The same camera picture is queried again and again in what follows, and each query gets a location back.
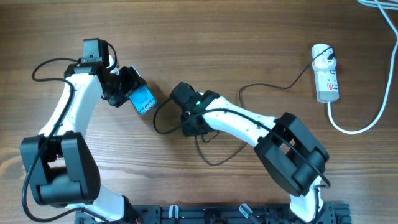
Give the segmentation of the light blue Galaxy smartphone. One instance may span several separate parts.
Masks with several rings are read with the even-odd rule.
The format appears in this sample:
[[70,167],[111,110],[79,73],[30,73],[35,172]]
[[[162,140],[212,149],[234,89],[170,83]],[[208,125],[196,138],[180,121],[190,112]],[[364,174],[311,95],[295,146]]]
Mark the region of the light blue Galaxy smartphone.
[[137,89],[129,99],[139,114],[144,114],[157,103],[147,86]]

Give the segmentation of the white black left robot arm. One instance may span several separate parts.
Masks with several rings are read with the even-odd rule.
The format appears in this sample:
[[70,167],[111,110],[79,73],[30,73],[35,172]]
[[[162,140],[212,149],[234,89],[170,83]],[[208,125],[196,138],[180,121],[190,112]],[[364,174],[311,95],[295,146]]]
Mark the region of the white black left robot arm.
[[24,138],[20,153],[26,177],[22,208],[35,222],[52,222],[78,212],[99,223],[143,223],[124,195],[101,185],[98,166],[85,136],[99,100],[118,108],[146,81],[133,67],[118,67],[114,47],[85,39],[83,56],[70,59],[60,79],[64,90],[48,123]]

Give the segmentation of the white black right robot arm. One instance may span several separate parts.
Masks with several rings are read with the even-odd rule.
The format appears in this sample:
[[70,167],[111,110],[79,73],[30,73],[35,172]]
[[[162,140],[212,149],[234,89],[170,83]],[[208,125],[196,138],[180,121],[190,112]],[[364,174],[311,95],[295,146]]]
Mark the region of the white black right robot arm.
[[323,206],[319,190],[330,185],[323,175],[329,155],[298,117],[256,114],[184,82],[170,99],[182,109],[185,135],[222,131],[252,146],[271,178],[289,193],[290,211],[301,221],[317,221]]

